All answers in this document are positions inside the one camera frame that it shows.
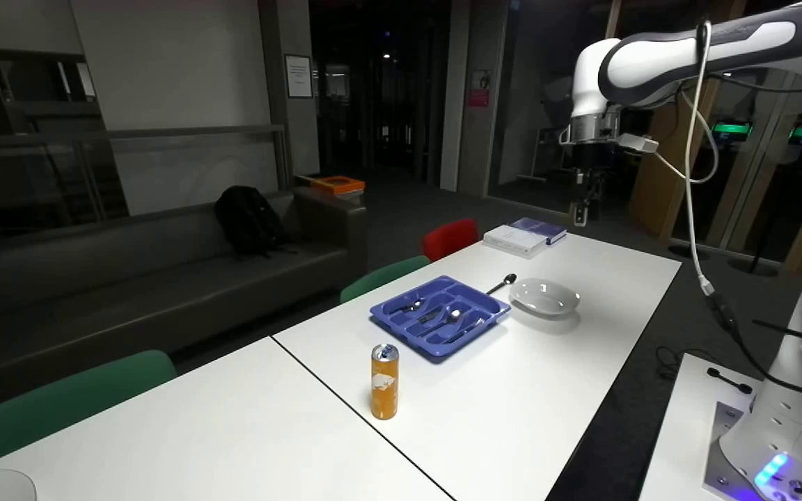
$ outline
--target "shelf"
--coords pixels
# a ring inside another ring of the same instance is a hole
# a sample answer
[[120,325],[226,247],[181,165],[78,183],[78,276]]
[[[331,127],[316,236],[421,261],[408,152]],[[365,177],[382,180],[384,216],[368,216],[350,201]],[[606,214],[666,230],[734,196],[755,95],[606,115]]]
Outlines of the shelf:
[[6,109],[29,115],[29,118],[99,118],[95,100],[6,102]]
[[247,133],[270,136],[280,133],[284,126],[228,126],[228,127],[142,127],[142,132],[99,132],[99,133],[24,133],[24,136],[0,136],[0,147],[27,147],[27,144],[52,144],[52,143],[107,143],[107,140],[144,140],[144,136],[222,136],[222,133]]

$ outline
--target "gray sofa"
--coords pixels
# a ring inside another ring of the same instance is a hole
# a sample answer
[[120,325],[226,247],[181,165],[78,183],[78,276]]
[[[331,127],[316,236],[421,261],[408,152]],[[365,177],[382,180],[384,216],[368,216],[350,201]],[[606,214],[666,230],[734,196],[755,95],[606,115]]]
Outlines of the gray sofa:
[[0,399],[144,347],[177,351],[365,274],[365,205],[273,196],[288,246],[235,255],[212,205],[0,246]]

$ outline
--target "food tray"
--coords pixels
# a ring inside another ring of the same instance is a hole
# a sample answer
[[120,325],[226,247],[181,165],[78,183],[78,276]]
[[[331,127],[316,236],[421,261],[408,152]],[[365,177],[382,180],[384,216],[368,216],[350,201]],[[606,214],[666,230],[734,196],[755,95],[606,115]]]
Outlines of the food tray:
[[370,321],[423,358],[439,364],[478,339],[506,311],[506,304],[439,276],[375,304]]

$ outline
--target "wall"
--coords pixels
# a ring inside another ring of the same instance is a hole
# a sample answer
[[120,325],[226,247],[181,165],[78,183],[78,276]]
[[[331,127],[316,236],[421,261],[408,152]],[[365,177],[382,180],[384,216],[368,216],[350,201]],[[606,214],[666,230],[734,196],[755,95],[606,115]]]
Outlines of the wall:
[[312,59],[309,0],[259,0],[259,17],[270,111],[274,122],[287,126],[287,158],[280,158],[280,180],[287,183],[293,175],[319,173],[316,100],[288,97],[287,86],[287,55]]
[[[107,132],[270,122],[255,0],[73,0]],[[267,136],[113,143],[131,214],[274,189]]]
[[0,0],[0,51],[78,55],[70,0]]
[[572,73],[582,30],[582,0],[522,0],[515,17],[513,75],[504,115],[497,183],[531,169],[536,127],[547,126],[543,91]]
[[469,0],[450,0],[439,189],[455,193]]
[[468,196],[487,196],[487,175],[494,140],[494,115],[501,95],[506,44],[506,0],[476,0],[469,2],[469,38],[468,38],[468,75],[489,75],[489,102],[462,109],[462,140],[460,140],[460,177],[455,189]]

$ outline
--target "white bowl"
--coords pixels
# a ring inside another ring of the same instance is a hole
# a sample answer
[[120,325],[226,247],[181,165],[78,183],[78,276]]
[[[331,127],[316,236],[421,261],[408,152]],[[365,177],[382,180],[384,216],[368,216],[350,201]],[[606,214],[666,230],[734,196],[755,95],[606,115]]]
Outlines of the white bowl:
[[513,304],[539,318],[565,318],[577,311],[579,296],[547,278],[521,278],[513,283]]

